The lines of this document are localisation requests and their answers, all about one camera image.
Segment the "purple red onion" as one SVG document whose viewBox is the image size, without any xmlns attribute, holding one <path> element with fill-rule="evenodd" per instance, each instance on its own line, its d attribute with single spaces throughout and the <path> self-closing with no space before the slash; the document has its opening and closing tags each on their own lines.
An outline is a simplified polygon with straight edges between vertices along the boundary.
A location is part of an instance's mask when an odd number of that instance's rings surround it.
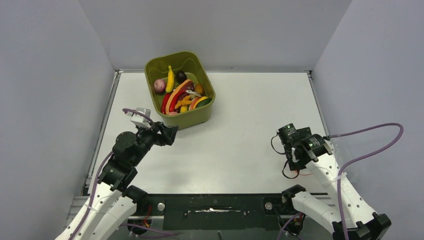
<svg viewBox="0 0 424 240">
<path fill-rule="evenodd" d="M 156 79 L 153 83 L 154 92 L 157 94 L 165 93 L 166 87 L 167 87 L 167 84 L 162 78 Z"/>
</svg>

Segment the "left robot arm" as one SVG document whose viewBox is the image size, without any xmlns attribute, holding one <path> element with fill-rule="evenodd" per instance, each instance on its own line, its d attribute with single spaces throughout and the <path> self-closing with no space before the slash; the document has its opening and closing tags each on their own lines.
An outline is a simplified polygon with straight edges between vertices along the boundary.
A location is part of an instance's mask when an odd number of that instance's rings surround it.
<svg viewBox="0 0 424 240">
<path fill-rule="evenodd" d="M 154 122 L 137 132 L 120 133 L 96 173 L 88 199 L 58 240 L 106 240 L 146 201 L 147 192 L 131 184 L 136 167 L 156 146 L 171 146 L 178 126 Z"/>
</svg>

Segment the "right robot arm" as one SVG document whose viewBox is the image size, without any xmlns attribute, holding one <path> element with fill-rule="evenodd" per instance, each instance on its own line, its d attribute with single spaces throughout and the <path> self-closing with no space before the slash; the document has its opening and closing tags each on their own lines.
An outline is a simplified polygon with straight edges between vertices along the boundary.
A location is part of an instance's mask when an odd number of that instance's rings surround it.
<svg viewBox="0 0 424 240">
<path fill-rule="evenodd" d="M 380 240 L 391 220 L 379 214 L 357 192 L 339 166 L 327 138 L 312 134 L 309 127 L 290 123 L 276 132 L 291 170 L 307 169 L 336 207 L 330 207 L 297 184 L 281 193 L 281 207 L 289 214 L 300 212 L 325 228 L 334 240 Z"/>
</svg>

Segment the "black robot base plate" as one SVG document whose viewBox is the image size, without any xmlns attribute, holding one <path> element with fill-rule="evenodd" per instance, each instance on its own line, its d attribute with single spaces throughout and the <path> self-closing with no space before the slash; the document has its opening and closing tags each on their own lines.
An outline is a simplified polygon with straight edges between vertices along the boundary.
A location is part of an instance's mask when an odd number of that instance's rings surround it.
<svg viewBox="0 0 424 240">
<path fill-rule="evenodd" d="M 296 210 L 280 193 L 183 194 L 150 193 L 126 221 L 181 238 L 275 238 Z"/>
</svg>

